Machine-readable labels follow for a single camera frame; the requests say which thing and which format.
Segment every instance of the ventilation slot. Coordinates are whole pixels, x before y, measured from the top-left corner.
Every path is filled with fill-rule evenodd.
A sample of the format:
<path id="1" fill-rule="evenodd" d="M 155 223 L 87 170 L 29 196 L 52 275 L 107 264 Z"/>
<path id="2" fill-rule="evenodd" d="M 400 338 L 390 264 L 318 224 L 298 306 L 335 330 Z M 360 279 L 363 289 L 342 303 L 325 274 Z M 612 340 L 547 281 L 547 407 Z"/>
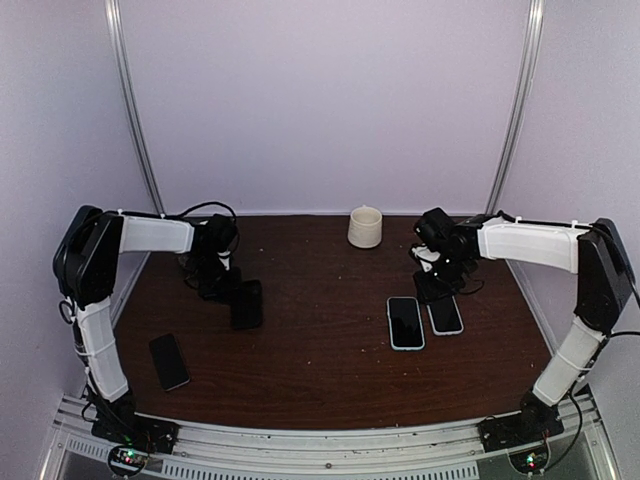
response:
<path id="1" fill-rule="evenodd" d="M 95 460 L 106 460 L 109 450 L 98 442 L 87 438 L 71 436 L 67 443 L 67 450 L 83 457 Z"/>
<path id="2" fill-rule="evenodd" d="M 166 459 L 162 462 L 162 475 L 172 480 L 305 480 L 304 475 L 253 476 L 249 472 L 233 472 Z M 326 480 L 359 480 L 364 475 L 326 475 Z M 388 477 L 370 477 L 370 480 L 479 480 L 475 462 L 448 467 L 423 469 L 411 474 Z"/>

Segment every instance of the smartphone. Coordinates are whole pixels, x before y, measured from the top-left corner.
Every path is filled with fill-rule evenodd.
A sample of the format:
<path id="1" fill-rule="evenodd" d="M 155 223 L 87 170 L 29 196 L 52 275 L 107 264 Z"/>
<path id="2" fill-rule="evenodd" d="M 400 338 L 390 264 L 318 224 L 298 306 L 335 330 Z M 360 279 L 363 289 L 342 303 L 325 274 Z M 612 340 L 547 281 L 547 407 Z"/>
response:
<path id="1" fill-rule="evenodd" d="M 387 317 L 391 348 L 399 351 L 422 350 L 424 331 L 420 305 L 413 297 L 391 297 L 387 300 Z"/>
<path id="2" fill-rule="evenodd" d="M 245 330 L 262 325 L 262 284 L 259 280 L 243 282 L 231 295 L 231 328 Z"/>
<path id="3" fill-rule="evenodd" d="M 460 311 L 453 296 L 427 304 L 427 310 L 435 335 L 457 335 L 464 330 Z"/>
<path id="4" fill-rule="evenodd" d="M 189 372 L 173 334 L 168 333 L 149 342 L 153 365 L 163 390 L 170 391 L 189 383 Z"/>

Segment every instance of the brown tabletop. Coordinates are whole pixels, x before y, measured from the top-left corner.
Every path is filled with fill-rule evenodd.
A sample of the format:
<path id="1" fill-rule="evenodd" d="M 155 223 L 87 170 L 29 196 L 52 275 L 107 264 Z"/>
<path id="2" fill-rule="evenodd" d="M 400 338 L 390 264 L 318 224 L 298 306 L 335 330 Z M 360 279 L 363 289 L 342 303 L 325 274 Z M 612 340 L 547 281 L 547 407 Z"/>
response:
<path id="1" fill-rule="evenodd" d="M 233 331 L 229 308 L 183 283 L 172 254 L 153 254 L 116 329 L 141 413 L 213 424 L 291 429 L 424 425 L 503 413 L 549 360 L 504 262 L 483 261 L 486 282 L 458 296 L 461 335 L 426 348 L 389 346 L 386 300 L 414 296 L 413 217 L 385 217 L 383 243 L 358 250 L 347 217 L 243 217 L 235 258 L 264 291 L 264 324 Z M 191 383 L 159 385 L 148 343 L 174 333 Z"/>

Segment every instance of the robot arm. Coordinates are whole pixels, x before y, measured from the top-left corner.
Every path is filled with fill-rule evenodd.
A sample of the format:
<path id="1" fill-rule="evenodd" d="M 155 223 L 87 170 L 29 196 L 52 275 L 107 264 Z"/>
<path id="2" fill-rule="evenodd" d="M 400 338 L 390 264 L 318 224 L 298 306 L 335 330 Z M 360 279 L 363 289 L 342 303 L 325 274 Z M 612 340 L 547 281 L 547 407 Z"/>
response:
<path id="1" fill-rule="evenodd" d="M 455 295 L 480 259 L 510 259 L 548 265 L 578 275 L 578 301 L 571 329 L 549 365 L 521 402 L 519 436 L 540 434 L 555 407 L 595 361 L 632 294 L 634 275 L 615 225 L 526 222 L 506 215 L 479 215 L 455 223 L 437 208 L 426 212 L 411 249 L 422 270 L 414 275 L 424 303 Z"/>
<path id="2" fill-rule="evenodd" d="M 53 270 L 96 403 L 95 435 L 120 442 L 132 432 L 149 437 L 149 426 L 134 415 L 133 394 L 120 366 L 111 324 L 110 296 L 119 255 L 187 254 L 199 295 L 232 304 L 243 288 L 229 252 L 236 237 L 235 216 L 216 214 L 192 223 L 180 217 L 105 212 L 91 206 L 78 210 L 55 254 Z"/>

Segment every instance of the white plastic casing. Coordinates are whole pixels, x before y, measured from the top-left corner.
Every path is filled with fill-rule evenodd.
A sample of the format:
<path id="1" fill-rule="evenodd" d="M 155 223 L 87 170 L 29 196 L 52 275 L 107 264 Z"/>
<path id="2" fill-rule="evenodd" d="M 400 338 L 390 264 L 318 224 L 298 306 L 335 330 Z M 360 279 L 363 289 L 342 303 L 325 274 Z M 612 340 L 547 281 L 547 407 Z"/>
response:
<path id="1" fill-rule="evenodd" d="M 605 336 L 575 317 L 569 334 L 533 387 L 533 393 L 549 406 L 557 405 L 573 382 L 585 372 Z"/>
<path id="2" fill-rule="evenodd" d="M 579 228 L 530 225 L 492 218 L 478 231 L 480 255 L 538 263 L 578 273 Z"/>
<path id="3" fill-rule="evenodd" d="M 187 222 L 125 216 L 120 240 L 120 253 L 185 253 L 191 249 L 193 233 L 193 226 Z"/>
<path id="4" fill-rule="evenodd" d="M 85 348 L 83 356 L 89 361 L 91 375 L 99 390 L 96 393 L 112 402 L 124 395 L 129 385 L 118 358 L 110 306 L 111 300 L 106 298 L 78 310 L 76 318 Z"/>

